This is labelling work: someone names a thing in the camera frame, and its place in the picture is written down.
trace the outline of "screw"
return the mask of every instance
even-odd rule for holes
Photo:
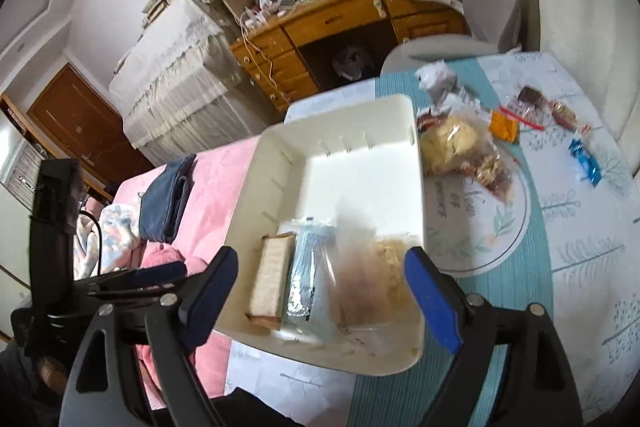
[[[106,317],[107,315],[111,315],[113,313],[113,304],[103,304],[98,308],[98,315],[100,317]]]
[[[529,311],[533,313],[536,317],[542,317],[545,314],[545,307],[542,304],[538,304],[534,302],[529,306]]]
[[[161,306],[173,306],[178,301],[178,296],[175,293],[165,293],[160,298]]]
[[[469,295],[466,296],[466,302],[472,306],[482,306],[484,304],[484,299],[477,293],[469,293]]]

